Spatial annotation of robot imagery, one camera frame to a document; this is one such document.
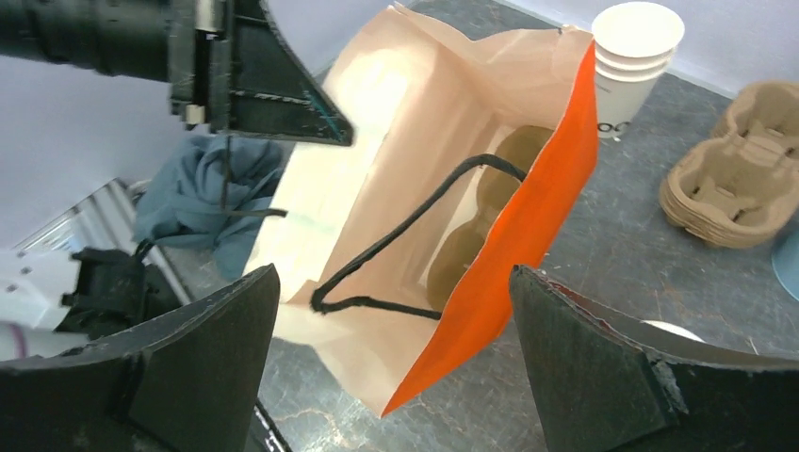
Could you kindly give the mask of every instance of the dark stone surface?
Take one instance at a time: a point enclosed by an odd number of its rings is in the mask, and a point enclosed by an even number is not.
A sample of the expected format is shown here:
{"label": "dark stone surface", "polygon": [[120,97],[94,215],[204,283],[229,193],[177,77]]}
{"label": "dark stone surface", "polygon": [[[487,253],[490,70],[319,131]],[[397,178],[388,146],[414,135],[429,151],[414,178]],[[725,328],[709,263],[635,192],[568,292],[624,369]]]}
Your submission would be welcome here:
{"label": "dark stone surface", "polygon": [[[427,0],[415,10],[473,39],[546,26],[482,0]],[[793,354],[799,350],[799,302],[772,272],[771,244],[710,250],[670,227],[658,205],[662,178],[708,137],[728,103],[665,75],[635,126],[620,142],[602,144],[594,176],[543,269],[586,296],[642,319],[681,325],[709,343]],[[196,258],[185,262],[195,269],[187,276],[196,282],[196,296],[223,283],[209,276],[212,266],[197,271]],[[383,420],[344,393],[312,349],[280,340],[272,341],[260,396],[295,452],[546,450],[514,324]]]}

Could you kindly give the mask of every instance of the blue object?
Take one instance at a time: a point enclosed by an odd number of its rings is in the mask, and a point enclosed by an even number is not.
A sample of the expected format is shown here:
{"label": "blue object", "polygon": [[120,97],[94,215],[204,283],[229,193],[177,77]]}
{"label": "blue object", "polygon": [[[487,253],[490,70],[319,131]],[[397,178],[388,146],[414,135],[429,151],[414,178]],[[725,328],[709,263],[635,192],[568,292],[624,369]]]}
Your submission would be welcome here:
{"label": "blue object", "polygon": [[[231,217],[220,207],[225,136],[193,136],[147,185],[136,206],[134,239],[212,250],[221,275],[241,276],[262,218]],[[232,138],[227,210],[269,207],[282,175],[283,151],[272,141]]]}
{"label": "blue object", "polygon": [[772,266],[785,290],[799,300],[799,231],[776,241],[772,251]]}

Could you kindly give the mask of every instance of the white wall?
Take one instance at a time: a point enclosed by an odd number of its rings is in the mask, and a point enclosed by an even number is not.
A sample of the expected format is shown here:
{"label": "white wall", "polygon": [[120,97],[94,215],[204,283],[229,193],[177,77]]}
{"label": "white wall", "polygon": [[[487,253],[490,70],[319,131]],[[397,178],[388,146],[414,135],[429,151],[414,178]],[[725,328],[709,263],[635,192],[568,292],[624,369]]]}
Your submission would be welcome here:
{"label": "white wall", "polygon": [[[686,25],[673,73],[734,97],[756,80],[799,81],[796,0],[652,0]],[[590,29],[603,9],[624,0],[503,0],[555,24]]]}
{"label": "white wall", "polygon": [[[391,0],[269,0],[305,65],[325,68]],[[185,136],[168,86],[0,56],[0,249],[109,180],[152,177]]]}

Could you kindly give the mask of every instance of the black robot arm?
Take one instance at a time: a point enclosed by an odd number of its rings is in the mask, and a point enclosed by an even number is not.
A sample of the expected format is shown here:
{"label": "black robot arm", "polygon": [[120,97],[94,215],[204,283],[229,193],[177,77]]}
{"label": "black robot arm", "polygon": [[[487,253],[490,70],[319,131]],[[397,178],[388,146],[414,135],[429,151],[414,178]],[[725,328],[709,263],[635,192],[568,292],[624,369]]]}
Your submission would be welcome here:
{"label": "black robot arm", "polygon": [[0,54],[167,82],[187,128],[352,143],[259,0],[0,0]]}

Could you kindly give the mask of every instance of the orange paper bag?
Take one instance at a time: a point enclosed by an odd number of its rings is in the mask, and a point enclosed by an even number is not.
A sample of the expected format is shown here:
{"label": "orange paper bag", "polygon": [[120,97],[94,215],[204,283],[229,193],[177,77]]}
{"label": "orange paper bag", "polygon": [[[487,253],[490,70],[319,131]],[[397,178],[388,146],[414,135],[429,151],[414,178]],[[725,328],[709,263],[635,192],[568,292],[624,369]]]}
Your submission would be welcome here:
{"label": "orange paper bag", "polygon": [[324,84],[354,144],[296,147],[247,266],[278,269],[275,336],[380,415],[490,344],[513,266],[541,263],[594,168],[594,64],[574,27],[375,17]]}

